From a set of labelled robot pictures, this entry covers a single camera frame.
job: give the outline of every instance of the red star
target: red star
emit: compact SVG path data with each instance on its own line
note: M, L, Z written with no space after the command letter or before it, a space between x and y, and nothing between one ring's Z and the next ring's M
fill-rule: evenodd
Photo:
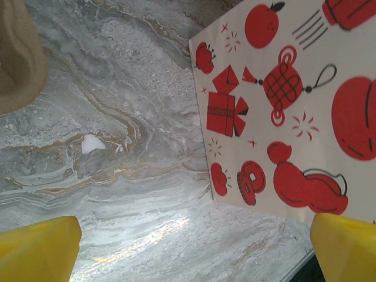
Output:
M254 147L254 145L257 145L257 143L253 139L252 139L252 141L248 141L248 143L251 143L252 147Z
M227 28L228 24L229 24L229 23L226 23L225 25L222 25L222 28L223 28L223 29L222 29L221 33L224 32L224 31L228 31L228 30L229 30L229 29Z

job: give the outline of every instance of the gray marble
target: gray marble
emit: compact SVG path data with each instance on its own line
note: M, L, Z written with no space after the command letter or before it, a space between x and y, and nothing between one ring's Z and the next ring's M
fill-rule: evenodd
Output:
M309 227L212 200L187 47L237 2L27 0L49 79L0 116L0 231L76 216L71 281L280 281Z

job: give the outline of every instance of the yellow plastic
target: yellow plastic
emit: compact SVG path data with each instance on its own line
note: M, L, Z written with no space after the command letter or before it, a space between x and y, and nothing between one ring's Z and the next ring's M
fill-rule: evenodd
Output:
M311 241L326 282L376 281L376 225L316 214Z
M69 281L80 239L76 217L58 217L0 233L0 281Z

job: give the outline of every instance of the paper bag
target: paper bag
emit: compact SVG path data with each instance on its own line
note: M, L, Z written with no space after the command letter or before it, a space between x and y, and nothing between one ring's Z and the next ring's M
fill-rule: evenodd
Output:
M376 219L376 0L245 0L189 42L214 199Z

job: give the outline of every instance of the marble veining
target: marble veining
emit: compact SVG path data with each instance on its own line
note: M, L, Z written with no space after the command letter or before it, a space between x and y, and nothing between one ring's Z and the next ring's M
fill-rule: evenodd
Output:
M0 116L0 231L76 216L71 281L280 281L309 227L212 201L187 47L238 2L27 0L49 79Z

